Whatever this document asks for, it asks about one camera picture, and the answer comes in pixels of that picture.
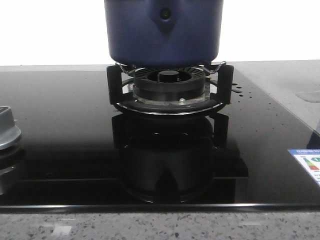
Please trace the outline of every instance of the gas burner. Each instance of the gas burner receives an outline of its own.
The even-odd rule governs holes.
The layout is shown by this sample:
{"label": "gas burner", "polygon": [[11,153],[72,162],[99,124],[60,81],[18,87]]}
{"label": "gas burner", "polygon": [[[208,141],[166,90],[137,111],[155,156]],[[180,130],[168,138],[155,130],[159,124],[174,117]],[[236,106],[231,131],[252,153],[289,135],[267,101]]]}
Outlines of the gas burner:
{"label": "gas burner", "polygon": [[[110,103],[122,112],[151,115],[188,115],[223,108],[230,104],[233,66],[180,68],[134,68],[116,64],[107,67]],[[123,80],[122,72],[132,78]],[[210,74],[218,73],[216,82]],[[216,93],[210,91],[216,86]],[[128,93],[123,87],[128,85]]]}

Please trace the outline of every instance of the dark blue pot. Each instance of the dark blue pot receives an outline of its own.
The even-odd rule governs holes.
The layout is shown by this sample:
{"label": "dark blue pot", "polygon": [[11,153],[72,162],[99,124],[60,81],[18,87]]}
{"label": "dark blue pot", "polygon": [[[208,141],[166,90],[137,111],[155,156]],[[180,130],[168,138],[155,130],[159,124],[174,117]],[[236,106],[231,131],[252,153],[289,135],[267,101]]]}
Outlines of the dark blue pot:
{"label": "dark blue pot", "polygon": [[223,0],[104,0],[110,56],[137,67],[187,67],[218,55]]}

